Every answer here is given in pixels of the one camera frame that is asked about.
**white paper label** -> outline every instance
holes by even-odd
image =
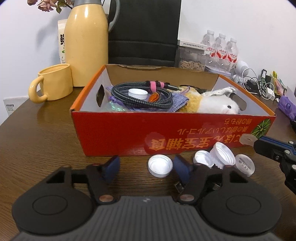
[[[211,46],[207,47],[207,51],[210,53],[211,57],[214,57],[216,54],[216,49]]]
[[[222,49],[222,48],[217,49],[216,57],[221,58],[221,59],[225,59],[226,56],[227,56],[227,51],[225,49]]]
[[[233,62],[235,63],[237,61],[237,55],[233,54],[233,53],[228,53],[227,54],[227,60],[229,62]]]

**white power adapter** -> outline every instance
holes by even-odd
[[[266,88],[265,89],[265,93],[266,93],[266,98],[269,98],[269,99],[271,99],[272,101],[274,101],[274,99],[275,99],[275,96],[274,96],[274,91],[272,90],[272,89],[270,89],[270,88]]]

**cardboard box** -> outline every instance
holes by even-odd
[[[243,99],[239,115],[100,112],[96,94],[107,86],[129,81],[163,81],[207,90],[232,86],[233,99]],[[108,102],[107,94],[103,104]],[[71,107],[74,126],[86,156],[176,154],[208,149],[220,141],[240,147],[266,134],[275,114],[241,86],[224,76],[188,69],[106,65],[90,80]]]

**robotic arm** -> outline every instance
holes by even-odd
[[[281,142],[271,137],[262,136],[254,143],[257,154],[273,159],[279,163],[285,174],[285,185],[296,194],[296,145],[293,141]]]

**mug handle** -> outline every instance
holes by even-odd
[[[41,76],[38,76],[36,79],[34,79],[30,84],[28,93],[29,93],[29,98],[33,103],[39,104],[47,100],[47,95],[43,95],[43,96],[37,95],[37,86],[43,80],[44,78],[41,75]]]

